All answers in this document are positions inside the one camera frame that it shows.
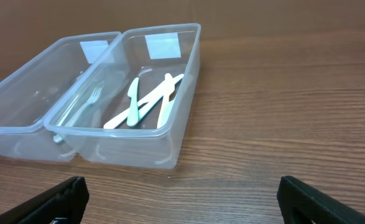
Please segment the teal plastic knife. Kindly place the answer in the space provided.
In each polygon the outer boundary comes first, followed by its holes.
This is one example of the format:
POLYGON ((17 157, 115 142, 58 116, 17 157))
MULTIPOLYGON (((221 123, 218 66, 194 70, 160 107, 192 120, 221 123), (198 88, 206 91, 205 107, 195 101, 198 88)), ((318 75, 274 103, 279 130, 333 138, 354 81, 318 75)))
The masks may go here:
POLYGON ((130 97, 130 106, 129 106, 129 114, 127 116, 127 125, 130 127, 135 126, 139 121, 139 109, 137 104, 138 98, 138 86, 139 86, 139 78, 136 77, 129 89, 128 89, 128 97, 130 97))

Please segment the yellow plastic knife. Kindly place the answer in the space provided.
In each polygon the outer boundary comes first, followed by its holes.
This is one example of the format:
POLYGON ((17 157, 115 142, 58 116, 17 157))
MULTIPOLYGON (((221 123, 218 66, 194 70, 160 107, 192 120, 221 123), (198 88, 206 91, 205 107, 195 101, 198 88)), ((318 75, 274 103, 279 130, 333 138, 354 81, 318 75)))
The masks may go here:
POLYGON ((164 80, 162 104, 161 104, 159 118, 158 118, 158 122, 157 122, 157 128, 160 128, 162 126, 163 113, 165 111, 167 104, 169 103, 170 95, 174 91, 175 91, 175 84, 173 82, 173 77, 170 73, 166 73, 165 80, 164 80))

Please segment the clear plastic container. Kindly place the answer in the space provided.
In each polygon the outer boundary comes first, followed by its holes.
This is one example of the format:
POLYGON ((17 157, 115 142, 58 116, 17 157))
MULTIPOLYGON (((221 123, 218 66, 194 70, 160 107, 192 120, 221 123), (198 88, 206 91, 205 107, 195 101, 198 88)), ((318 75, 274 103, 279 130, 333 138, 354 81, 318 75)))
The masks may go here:
POLYGON ((0 155, 43 161, 74 157, 68 144, 54 141, 43 120, 120 34, 64 37, 0 82, 0 155))
POLYGON ((171 169, 176 166, 187 127, 200 72, 200 33, 197 23, 130 29, 110 43, 85 74, 53 106, 44 120, 55 133, 54 141, 68 144, 90 162, 171 169), (130 106, 128 89, 138 77, 138 98, 165 80, 184 74, 175 85, 175 100, 168 121, 157 128, 162 99, 143 119, 130 127, 127 119, 114 129, 104 129, 110 119, 130 106), (87 107, 73 126, 65 126, 104 82, 98 101, 87 107), (62 114, 72 101, 76 105, 61 126, 62 114))

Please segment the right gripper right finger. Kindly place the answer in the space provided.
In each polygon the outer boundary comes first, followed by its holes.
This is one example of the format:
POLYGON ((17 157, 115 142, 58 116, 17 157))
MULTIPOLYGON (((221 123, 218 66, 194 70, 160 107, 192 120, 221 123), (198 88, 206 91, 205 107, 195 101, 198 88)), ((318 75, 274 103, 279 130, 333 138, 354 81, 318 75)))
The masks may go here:
POLYGON ((365 224, 365 215, 288 175, 280 180, 277 201, 285 224, 365 224))

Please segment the white plastic fork crossing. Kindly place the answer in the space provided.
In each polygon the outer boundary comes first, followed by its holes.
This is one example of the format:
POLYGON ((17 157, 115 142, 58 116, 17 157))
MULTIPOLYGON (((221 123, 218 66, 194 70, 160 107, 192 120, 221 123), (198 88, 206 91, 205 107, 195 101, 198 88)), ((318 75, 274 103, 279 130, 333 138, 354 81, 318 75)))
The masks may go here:
MULTIPOLYGON (((79 107, 79 109, 73 114, 73 116, 68 120, 68 122, 65 124, 65 126, 73 126, 78 118, 81 116, 82 112, 89 107, 90 105, 95 104, 99 97, 101 96, 101 92, 103 89, 103 85, 104 82, 101 82, 99 84, 96 85, 96 87, 93 89, 93 91, 91 92, 90 97, 79 107)), ((64 114, 62 114, 62 117, 60 119, 60 121, 57 123, 57 126, 61 126, 63 124, 63 122, 67 119, 68 115, 71 113, 73 107, 76 105, 77 103, 77 97, 72 101, 72 103, 68 106, 68 108, 66 109, 66 111, 64 112, 64 114)))

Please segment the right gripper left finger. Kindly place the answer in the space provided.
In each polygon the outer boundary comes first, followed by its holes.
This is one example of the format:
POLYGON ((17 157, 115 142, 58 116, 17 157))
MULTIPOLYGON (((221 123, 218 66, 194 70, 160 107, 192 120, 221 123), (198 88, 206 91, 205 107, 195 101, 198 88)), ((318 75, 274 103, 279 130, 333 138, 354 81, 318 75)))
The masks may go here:
POLYGON ((79 224, 89 198, 85 178, 74 176, 1 214, 0 224, 79 224))

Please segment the grey-white plastic knife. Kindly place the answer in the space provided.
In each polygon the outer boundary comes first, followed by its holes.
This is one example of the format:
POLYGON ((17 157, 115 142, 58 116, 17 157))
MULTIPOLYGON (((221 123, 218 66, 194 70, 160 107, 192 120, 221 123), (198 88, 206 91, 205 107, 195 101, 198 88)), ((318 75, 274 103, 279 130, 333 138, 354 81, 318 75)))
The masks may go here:
POLYGON ((163 113, 162 113, 162 122, 160 124, 160 126, 163 126, 169 119, 169 116, 171 114, 171 110, 173 108, 175 100, 171 100, 167 103, 163 113))

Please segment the pale blue plastic knife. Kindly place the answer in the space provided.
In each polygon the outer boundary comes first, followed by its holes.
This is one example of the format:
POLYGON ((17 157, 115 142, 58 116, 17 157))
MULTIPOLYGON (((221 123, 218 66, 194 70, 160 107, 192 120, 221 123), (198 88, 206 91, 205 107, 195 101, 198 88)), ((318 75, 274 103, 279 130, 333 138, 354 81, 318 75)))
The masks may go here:
MULTIPOLYGON (((172 86, 175 89, 175 85, 183 78, 184 74, 179 74, 172 78, 172 86)), ((157 88, 155 93, 150 95, 149 102, 145 103, 139 110, 139 119, 143 119, 146 114, 162 99, 166 89, 166 81, 164 80, 157 88)))

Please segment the left clear plastic container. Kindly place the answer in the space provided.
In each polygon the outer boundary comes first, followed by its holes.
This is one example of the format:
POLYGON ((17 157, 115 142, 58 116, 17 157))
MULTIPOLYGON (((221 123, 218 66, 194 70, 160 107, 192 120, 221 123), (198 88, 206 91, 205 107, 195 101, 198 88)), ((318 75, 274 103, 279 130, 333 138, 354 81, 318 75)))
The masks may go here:
POLYGON ((74 157, 68 144, 54 141, 43 120, 120 34, 64 37, 0 82, 0 155, 43 161, 74 157))

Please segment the right clear plastic container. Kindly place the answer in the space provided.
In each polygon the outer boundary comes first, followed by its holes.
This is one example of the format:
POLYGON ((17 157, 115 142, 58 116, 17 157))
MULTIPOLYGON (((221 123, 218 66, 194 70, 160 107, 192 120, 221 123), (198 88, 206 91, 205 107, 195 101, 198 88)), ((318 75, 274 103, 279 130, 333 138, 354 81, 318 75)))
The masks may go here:
POLYGON ((55 133, 54 141, 68 144, 90 162, 171 169, 176 166, 187 127, 200 72, 200 33, 197 23, 130 29, 110 43, 85 74, 53 106, 44 120, 55 133), (184 74, 175 85, 175 100, 168 121, 157 128, 162 99, 143 119, 130 127, 127 119, 114 129, 104 129, 110 119, 130 106, 128 89, 138 77, 138 98, 165 80, 184 74), (73 126, 65 126, 104 82, 98 101, 87 107, 73 126), (76 105, 61 126, 62 114, 72 101, 76 105))

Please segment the white plastic knife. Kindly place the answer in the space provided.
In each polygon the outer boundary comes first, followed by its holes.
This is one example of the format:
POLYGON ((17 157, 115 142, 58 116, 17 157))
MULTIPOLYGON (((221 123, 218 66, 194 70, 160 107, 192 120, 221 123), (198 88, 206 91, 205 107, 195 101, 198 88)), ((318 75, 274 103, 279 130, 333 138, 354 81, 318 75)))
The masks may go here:
MULTIPOLYGON (((154 101, 156 98, 158 100, 161 99, 161 97, 163 96, 162 90, 163 90, 164 86, 165 86, 165 82, 160 83, 151 92, 149 92, 146 96, 144 96, 137 102, 137 107, 139 108, 140 106, 142 106, 146 103, 149 103, 150 101, 154 101)), ((130 108, 127 108, 123 112, 116 115, 114 118, 110 119, 108 122, 106 122, 104 124, 103 128, 104 129, 114 129, 114 128, 118 127, 120 124, 122 124, 124 122, 124 120, 127 119, 128 115, 129 115, 129 110, 130 110, 130 108)))

